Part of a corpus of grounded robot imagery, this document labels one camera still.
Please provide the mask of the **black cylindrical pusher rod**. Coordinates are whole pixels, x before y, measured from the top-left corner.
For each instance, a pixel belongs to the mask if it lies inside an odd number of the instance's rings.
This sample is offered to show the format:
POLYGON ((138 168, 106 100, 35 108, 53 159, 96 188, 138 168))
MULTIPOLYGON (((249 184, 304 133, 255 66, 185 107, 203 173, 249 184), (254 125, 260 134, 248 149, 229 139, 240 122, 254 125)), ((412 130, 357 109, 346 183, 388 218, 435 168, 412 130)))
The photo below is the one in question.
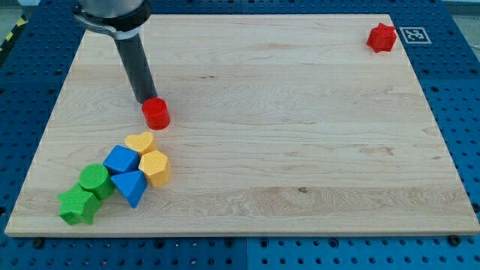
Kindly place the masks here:
POLYGON ((127 39, 115 40, 115 45, 136 101, 139 104, 143 104, 150 98, 156 98, 158 93, 140 34, 137 33, 127 39))

